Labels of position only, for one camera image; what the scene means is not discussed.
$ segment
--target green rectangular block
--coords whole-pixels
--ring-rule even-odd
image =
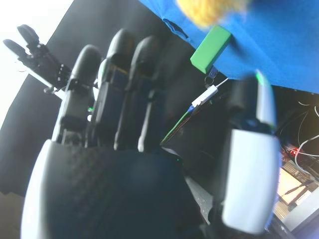
[[[215,25],[190,58],[192,65],[206,74],[227,46],[230,37],[229,31]]]

